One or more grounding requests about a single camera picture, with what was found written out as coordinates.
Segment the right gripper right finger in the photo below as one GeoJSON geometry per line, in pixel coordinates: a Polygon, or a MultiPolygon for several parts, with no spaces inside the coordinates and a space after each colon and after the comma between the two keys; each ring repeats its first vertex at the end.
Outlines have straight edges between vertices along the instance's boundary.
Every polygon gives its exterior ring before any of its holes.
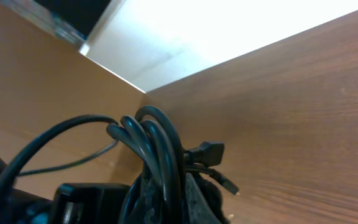
{"type": "Polygon", "coordinates": [[[204,198],[194,177],[186,173],[185,196],[190,224],[221,224],[204,198]]]}

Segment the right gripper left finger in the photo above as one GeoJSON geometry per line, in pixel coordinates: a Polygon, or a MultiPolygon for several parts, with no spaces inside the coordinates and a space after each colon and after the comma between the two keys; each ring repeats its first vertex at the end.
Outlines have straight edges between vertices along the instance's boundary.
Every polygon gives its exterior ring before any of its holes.
{"type": "Polygon", "coordinates": [[[161,224],[163,193],[151,177],[142,177],[140,186],[140,222],[161,224]]]}

